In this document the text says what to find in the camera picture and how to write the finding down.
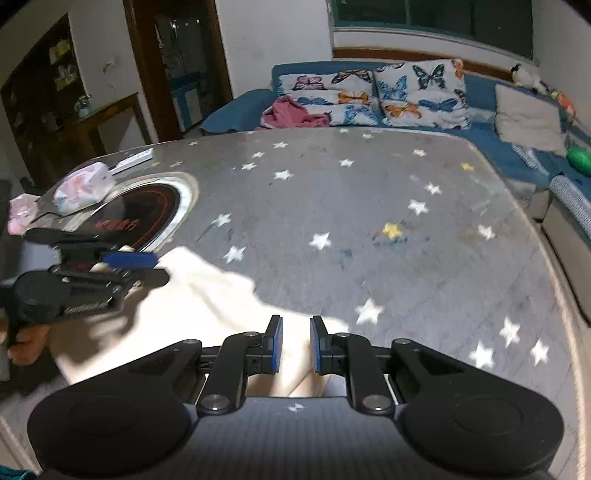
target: butterfly print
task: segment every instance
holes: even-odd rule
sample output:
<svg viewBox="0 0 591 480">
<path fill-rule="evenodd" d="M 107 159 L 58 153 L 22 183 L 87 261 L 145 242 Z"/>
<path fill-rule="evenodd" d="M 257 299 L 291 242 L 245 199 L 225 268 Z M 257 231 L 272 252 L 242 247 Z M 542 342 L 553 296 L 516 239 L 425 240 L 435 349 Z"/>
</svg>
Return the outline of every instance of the butterfly print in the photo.
<svg viewBox="0 0 591 480">
<path fill-rule="evenodd" d="M 464 62 L 461 60 L 452 60 L 452 65 L 456 69 L 456 77 L 460 80 L 464 79 Z"/>
<path fill-rule="evenodd" d="M 418 104 L 428 108 L 430 112 L 452 113 L 453 108 L 457 105 L 457 100 L 455 98 L 448 98 L 441 103 L 431 102 L 430 100 L 419 100 Z"/>
<path fill-rule="evenodd" d="M 300 105 L 332 105 L 327 99 L 322 97 L 300 97 L 296 100 Z"/>
<path fill-rule="evenodd" d="M 376 123 L 377 123 L 377 119 L 375 118 L 375 115 L 366 106 L 363 106 L 363 105 L 347 105 L 345 107 L 345 120 L 344 120 L 343 124 L 344 125 L 351 125 L 351 124 L 353 124 L 355 122 L 355 118 L 359 114 L 365 115 L 365 116 L 367 116 L 367 117 L 375 120 Z"/>
<path fill-rule="evenodd" d="M 462 92 L 459 88 L 454 88 L 453 93 L 455 93 L 462 101 L 462 108 L 466 108 L 468 106 L 468 96 L 466 95 L 466 92 Z"/>
<path fill-rule="evenodd" d="M 294 90 L 326 90 L 322 85 L 322 77 L 300 75 L 295 81 Z"/>
<path fill-rule="evenodd" d="M 345 70 L 344 72 L 337 73 L 330 82 L 340 83 L 343 80 L 348 79 L 351 75 L 355 75 L 356 77 L 371 83 L 371 77 L 367 70 Z"/>
<path fill-rule="evenodd" d="M 339 92 L 337 95 L 339 103 L 355 103 L 358 100 L 364 105 L 369 105 L 369 95 L 365 92 L 362 93 L 347 93 Z"/>
<path fill-rule="evenodd" d="M 437 85 L 441 90 L 445 89 L 445 80 L 443 80 L 444 66 L 443 64 L 437 65 L 431 75 L 423 70 L 418 65 L 413 65 L 414 73 L 418 77 L 418 88 L 419 90 L 427 90 L 427 87 L 431 82 Z"/>
<path fill-rule="evenodd" d="M 388 63 L 387 65 L 384 65 L 383 67 L 378 67 L 375 69 L 376 72 L 385 72 L 387 68 L 390 67 L 394 67 L 395 69 L 401 69 L 404 66 L 404 62 L 402 63 Z"/>
<path fill-rule="evenodd" d="M 402 117 L 405 113 L 410 113 L 417 118 L 421 118 L 423 116 L 418 110 L 418 105 L 416 103 L 410 102 L 405 103 L 403 106 L 384 105 L 384 110 L 386 110 L 386 113 L 389 113 L 396 118 Z"/>
<path fill-rule="evenodd" d="M 406 100 L 407 93 L 405 90 L 408 87 L 407 76 L 401 76 L 394 88 L 388 86 L 387 83 L 378 81 L 378 89 L 382 93 L 382 100 Z"/>
</svg>

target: doorway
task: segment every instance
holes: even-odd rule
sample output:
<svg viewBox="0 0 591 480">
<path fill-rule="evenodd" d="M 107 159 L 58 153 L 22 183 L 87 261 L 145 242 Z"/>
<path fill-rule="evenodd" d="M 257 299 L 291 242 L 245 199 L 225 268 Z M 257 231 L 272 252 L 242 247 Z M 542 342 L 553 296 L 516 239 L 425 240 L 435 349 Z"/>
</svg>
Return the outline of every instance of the doorway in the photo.
<svg viewBox="0 0 591 480">
<path fill-rule="evenodd" d="M 232 100 L 215 0 L 124 0 L 124 6 L 160 141 L 193 136 Z"/>
</svg>

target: round hotplate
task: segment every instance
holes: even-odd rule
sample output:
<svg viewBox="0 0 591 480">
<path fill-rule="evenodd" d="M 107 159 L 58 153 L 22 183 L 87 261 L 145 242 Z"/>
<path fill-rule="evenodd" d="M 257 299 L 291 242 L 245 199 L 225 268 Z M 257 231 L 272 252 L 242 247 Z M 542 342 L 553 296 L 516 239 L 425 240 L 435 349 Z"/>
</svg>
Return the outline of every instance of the round hotplate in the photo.
<svg viewBox="0 0 591 480">
<path fill-rule="evenodd" d="M 170 224 L 179 203 L 180 193 L 172 185 L 139 186 L 105 203 L 77 231 L 143 250 Z"/>
</svg>

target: sofa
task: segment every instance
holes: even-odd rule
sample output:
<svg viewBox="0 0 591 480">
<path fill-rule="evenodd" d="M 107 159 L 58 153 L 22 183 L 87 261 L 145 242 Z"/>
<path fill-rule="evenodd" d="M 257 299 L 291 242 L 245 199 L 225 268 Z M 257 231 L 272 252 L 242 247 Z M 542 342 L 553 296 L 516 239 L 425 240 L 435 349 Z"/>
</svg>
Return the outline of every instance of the sofa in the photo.
<svg viewBox="0 0 591 480">
<path fill-rule="evenodd" d="M 375 70 L 384 64 L 378 61 L 318 61 L 275 65 L 271 72 L 270 89 L 244 93 L 211 114 L 202 124 L 202 130 L 209 134 L 221 134 L 259 127 L 262 111 L 278 97 L 279 77 L 282 75 L 322 75 L 349 69 Z M 501 141 L 495 131 L 496 85 L 507 85 L 556 105 L 567 145 L 578 145 L 591 151 L 591 139 L 582 129 L 570 125 L 565 111 L 546 96 L 536 95 L 503 80 L 470 72 L 466 72 L 465 82 L 467 104 L 473 121 L 470 129 L 406 128 L 443 131 L 466 138 L 480 149 L 516 196 L 526 200 L 528 214 L 541 222 L 571 282 L 582 313 L 587 320 L 591 319 L 591 179 L 576 171 L 563 157 L 545 151 L 525 151 Z M 522 195 L 520 190 L 528 190 L 530 194 Z"/>
</svg>

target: wooden cabinet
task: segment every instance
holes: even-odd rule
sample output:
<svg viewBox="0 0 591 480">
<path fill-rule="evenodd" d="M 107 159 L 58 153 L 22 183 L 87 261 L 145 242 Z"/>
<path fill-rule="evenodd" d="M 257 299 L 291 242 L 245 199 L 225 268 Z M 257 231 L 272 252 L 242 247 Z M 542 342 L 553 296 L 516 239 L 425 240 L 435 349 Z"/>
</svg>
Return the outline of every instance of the wooden cabinet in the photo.
<svg viewBox="0 0 591 480">
<path fill-rule="evenodd" d="M 85 160 L 76 144 L 58 134 L 78 120 L 74 104 L 85 94 L 65 16 L 0 89 L 12 133 L 37 187 L 50 187 Z"/>
</svg>

